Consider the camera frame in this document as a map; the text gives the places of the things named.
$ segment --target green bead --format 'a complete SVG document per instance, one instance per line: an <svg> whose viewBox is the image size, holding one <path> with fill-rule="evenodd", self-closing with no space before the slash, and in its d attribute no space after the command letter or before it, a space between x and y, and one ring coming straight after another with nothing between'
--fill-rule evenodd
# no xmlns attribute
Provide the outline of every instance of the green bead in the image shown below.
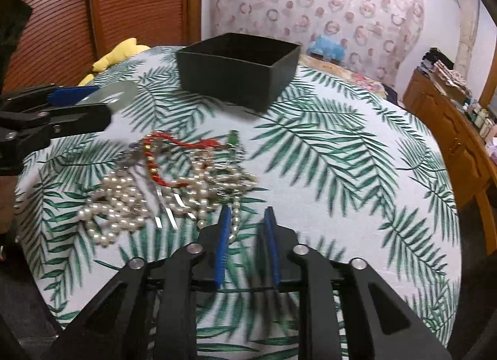
<svg viewBox="0 0 497 360"><path fill-rule="evenodd" d="M230 159L235 158L238 142L239 142L238 131L230 130L230 132L228 133L228 141L227 141L227 143L230 146L230 149L228 150Z"/></svg>

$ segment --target black box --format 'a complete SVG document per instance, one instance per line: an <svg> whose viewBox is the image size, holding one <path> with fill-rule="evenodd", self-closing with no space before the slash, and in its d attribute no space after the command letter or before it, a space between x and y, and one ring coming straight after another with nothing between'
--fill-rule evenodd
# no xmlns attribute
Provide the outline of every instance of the black box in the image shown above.
<svg viewBox="0 0 497 360"><path fill-rule="evenodd" d="M295 76L300 46L226 33L176 52L181 87L264 112Z"/></svg>

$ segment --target bed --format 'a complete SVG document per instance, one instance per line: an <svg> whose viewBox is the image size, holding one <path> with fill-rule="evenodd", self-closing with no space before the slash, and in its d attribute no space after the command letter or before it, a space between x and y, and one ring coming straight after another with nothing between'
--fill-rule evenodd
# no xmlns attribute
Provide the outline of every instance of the bed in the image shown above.
<svg viewBox="0 0 497 360"><path fill-rule="evenodd" d="M422 122L306 66L265 114L256 114L182 91L176 50L152 48L97 76L101 86L135 81L138 96L106 131L54 140L25 161L17 187L19 240L60 325L129 258L158 260L195 239L192 221L178 221L175 231L163 218L163 228L148 221L114 245L93 244L78 209L119 153L154 129L191 140L238 130L244 167L257 175L258 187L242 200L225 285L198 309L199 354L297 358L296 297L253 293L247 285L254 228L269 205L279 224L330 259L365 258L447 345L461 278L459 223L440 150ZM346 357L345 336L342 350Z"/></svg>

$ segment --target pink floral fabric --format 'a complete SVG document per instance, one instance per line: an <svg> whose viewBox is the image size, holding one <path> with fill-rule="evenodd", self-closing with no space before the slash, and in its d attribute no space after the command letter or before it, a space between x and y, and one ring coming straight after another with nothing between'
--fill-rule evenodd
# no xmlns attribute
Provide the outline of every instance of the pink floral fabric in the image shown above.
<svg viewBox="0 0 497 360"><path fill-rule="evenodd" d="M212 35L270 36L341 44L347 69L393 86L423 28L423 0L211 0Z"/></svg>

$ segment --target yellow plush toy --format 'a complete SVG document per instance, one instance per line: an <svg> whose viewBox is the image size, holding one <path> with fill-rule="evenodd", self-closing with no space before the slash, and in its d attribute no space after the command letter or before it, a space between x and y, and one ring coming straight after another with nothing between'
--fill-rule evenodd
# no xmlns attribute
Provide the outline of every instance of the yellow plush toy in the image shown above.
<svg viewBox="0 0 497 360"><path fill-rule="evenodd" d="M146 45L136 44L136 39L131 38L125 41L121 41L115 46L107 55L103 56L100 60L93 64L94 72L103 72L108 67L123 62L128 58L141 53L142 51L149 50L150 47ZM93 74L86 75L83 80L78 84L78 86L85 86L89 81L93 80L95 76Z"/></svg>
<svg viewBox="0 0 497 360"><path fill-rule="evenodd" d="M95 76L93 74L86 75L83 80L78 83L78 86L85 86L89 81L93 80Z"/></svg>

